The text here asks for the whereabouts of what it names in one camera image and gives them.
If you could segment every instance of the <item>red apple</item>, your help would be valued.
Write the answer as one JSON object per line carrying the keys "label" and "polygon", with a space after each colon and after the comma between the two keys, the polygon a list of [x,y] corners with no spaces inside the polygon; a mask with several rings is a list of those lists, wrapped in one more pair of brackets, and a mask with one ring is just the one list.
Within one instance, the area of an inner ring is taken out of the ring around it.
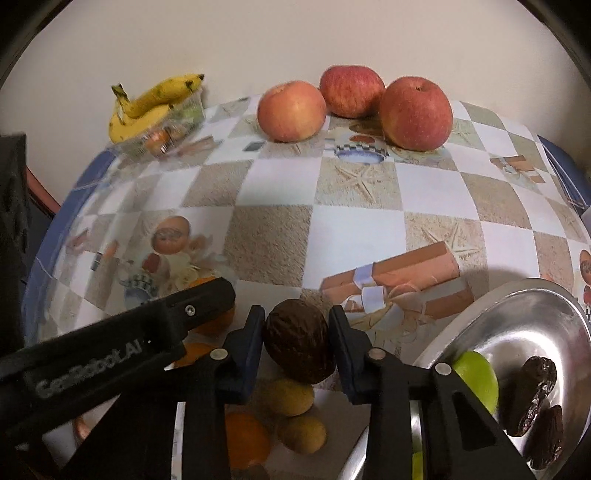
{"label": "red apple", "polygon": [[385,89],[379,75],[361,65],[335,65],[320,78],[320,93],[329,110],[345,118],[376,113]]}
{"label": "red apple", "polygon": [[452,132],[452,106],[445,93],[421,77],[401,77],[392,82],[379,104],[384,134],[407,150],[441,147]]}
{"label": "red apple", "polygon": [[307,82],[282,83],[262,96],[256,118],[273,140],[299,142],[320,131],[326,103],[318,88]]}

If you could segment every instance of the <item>starfish print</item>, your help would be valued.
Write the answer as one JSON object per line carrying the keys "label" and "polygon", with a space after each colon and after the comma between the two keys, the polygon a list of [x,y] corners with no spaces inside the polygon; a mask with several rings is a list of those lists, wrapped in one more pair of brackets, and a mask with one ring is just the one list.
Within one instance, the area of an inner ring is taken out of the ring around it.
{"label": "starfish print", "polygon": [[570,227],[571,230],[574,231],[574,234],[578,237],[581,238],[581,230],[577,224],[577,222],[575,221],[575,219],[572,217],[572,215],[570,215],[570,208],[567,206],[567,208],[569,209],[569,215],[564,215],[563,218],[566,221],[566,225],[568,227]]}
{"label": "starfish print", "polygon": [[372,170],[373,165],[365,165],[359,171],[349,171],[339,165],[335,165],[335,169],[341,175],[343,175],[347,181],[342,184],[342,186],[348,187],[359,187],[361,193],[363,193],[370,202],[375,203],[374,194],[371,191],[371,183],[376,183],[379,181],[388,181],[393,180],[392,177],[369,177],[368,173]]}
{"label": "starfish print", "polygon": [[459,122],[456,123],[455,119],[454,119],[454,123],[453,123],[452,133],[457,134],[464,142],[466,142],[467,145],[472,146],[472,142],[470,142],[470,138],[468,138],[469,133],[464,132],[462,126],[459,124]]}
{"label": "starfish print", "polygon": [[220,105],[220,107],[222,108],[222,110],[225,112],[226,115],[232,116],[234,114],[234,112],[236,112],[238,107],[240,105],[242,105],[246,100],[248,100],[248,99],[239,99],[239,100],[236,100],[235,102],[231,102],[229,104],[229,106]]}
{"label": "starfish print", "polygon": [[250,129],[252,130],[253,133],[255,133],[255,134],[259,133],[260,130],[259,130],[259,125],[258,125],[258,121],[256,121],[256,118],[245,118],[244,121],[250,127]]}
{"label": "starfish print", "polygon": [[423,227],[423,232],[425,233],[425,235],[427,235],[427,237],[430,240],[432,240],[435,243],[445,242],[449,250],[451,250],[451,252],[454,255],[467,256],[480,252],[480,248],[474,247],[473,245],[460,245],[460,240],[458,237],[459,229],[460,224],[458,222],[455,222],[453,224],[452,231],[444,238],[439,238],[437,235],[435,235],[425,227]]}

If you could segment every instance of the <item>banana bunch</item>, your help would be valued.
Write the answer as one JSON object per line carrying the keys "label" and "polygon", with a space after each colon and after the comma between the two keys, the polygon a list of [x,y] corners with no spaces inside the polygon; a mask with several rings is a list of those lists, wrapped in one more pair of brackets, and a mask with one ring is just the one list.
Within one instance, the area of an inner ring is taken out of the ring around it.
{"label": "banana bunch", "polygon": [[202,81],[202,74],[169,78],[131,101],[121,85],[112,86],[116,101],[109,121],[109,138],[119,143],[136,137],[162,120],[174,105],[188,98]]}

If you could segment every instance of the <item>table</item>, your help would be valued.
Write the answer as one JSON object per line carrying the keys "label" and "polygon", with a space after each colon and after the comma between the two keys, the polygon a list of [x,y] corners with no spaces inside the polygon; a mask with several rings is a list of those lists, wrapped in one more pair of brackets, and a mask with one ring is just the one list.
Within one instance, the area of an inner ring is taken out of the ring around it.
{"label": "table", "polygon": [[[405,362],[507,281],[542,277],[582,304],[591,297],[589,234],[525,126],[453,101],[452,134],[436,151],[401,150],[375,120],[332,116],[315,137],[280,144],[259,131],[258,101],[207,109],[182,154],[131,162],[105,151],[93,161],[37,255],[28,343],[211,276],[235,286],[231,329],[252,304],[341,304]],[[264,352],[261,381],[279,375]],[[273,478],[336,477],[368,421],[338,389],[337,375],[316,386],[327,445],[306,458],[275,446]]]}

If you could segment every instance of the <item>cartoon doll print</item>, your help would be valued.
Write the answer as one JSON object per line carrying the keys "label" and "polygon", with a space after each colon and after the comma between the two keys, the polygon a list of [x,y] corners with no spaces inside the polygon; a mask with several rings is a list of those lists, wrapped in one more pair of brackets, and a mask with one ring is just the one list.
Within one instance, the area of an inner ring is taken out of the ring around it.
{"label": "cartoon doll print", "polygon": [[579,269],[580,275],[574,276],[573,293],[579,298],[587,318],[591,320],[591,254],[586,250],[581,250],[579,254]]}
{"label": "cartoon doll print", "polygon": [[119,279],[125,287],[126,308],[217,277],[236,280],[225,258],[210,251],[213,236],[191,236],[185,217],[165,218],[146,234],[149,246],[140,248],[139,261],[130,260],[123,266]]}

